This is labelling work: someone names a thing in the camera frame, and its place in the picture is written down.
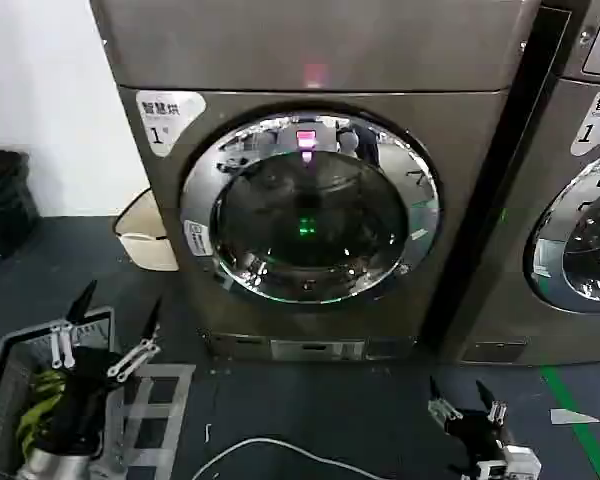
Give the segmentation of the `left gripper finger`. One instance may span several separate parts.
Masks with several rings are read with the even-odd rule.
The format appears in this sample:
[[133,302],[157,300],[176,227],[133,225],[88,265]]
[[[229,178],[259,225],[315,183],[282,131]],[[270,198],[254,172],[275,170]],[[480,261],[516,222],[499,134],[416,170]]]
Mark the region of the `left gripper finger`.
[[71,304],[62,323],[49,328],[52,369],[72,369],[76,365],[72,347],[72,331],[76,326],[85,323],[86,313],[97,287],[92,280],[77,299]]
[[134,372],[161,351],[157,344],[161,303],[162,300],[158,298],[144,325],[140,341],[109,367],[106,373],[108,379],[125,383]]

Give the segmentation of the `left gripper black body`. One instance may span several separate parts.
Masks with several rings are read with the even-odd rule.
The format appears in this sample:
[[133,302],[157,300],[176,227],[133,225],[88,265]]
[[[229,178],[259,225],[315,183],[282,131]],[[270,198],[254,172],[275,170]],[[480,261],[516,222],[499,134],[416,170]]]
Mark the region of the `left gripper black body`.
[[64,392],[42,434],[43,448],[100,447],[106,401],[119,387],[107,371],[122,355],[92,347],[76,347],[73,355],[75,366],[67,373]]

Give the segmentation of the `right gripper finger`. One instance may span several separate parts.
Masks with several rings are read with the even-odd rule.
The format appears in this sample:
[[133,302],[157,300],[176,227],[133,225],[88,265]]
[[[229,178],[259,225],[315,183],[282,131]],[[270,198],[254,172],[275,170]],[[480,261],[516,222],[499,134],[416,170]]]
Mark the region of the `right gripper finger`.
[[437,423],[461,420],[462,413],[457,410],[440,392],[433,376],[429,377],[430,398],[427,409]]
[[503,426],[507,412],[507,404],[495,398],[491,390],[480,380],[476,381],[479,397],[486,407],[487,420],[496,425]]

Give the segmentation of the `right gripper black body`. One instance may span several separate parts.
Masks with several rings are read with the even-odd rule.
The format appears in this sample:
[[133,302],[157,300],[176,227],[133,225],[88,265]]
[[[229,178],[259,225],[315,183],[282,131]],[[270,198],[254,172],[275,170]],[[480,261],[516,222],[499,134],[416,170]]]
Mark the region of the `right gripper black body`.
[[469,464],[504,460],[504,425],[496,426],[487,420],[487,412],[474,409],[457,409],[461,420],[443,423],[446,434],[458,439],[465,447]]

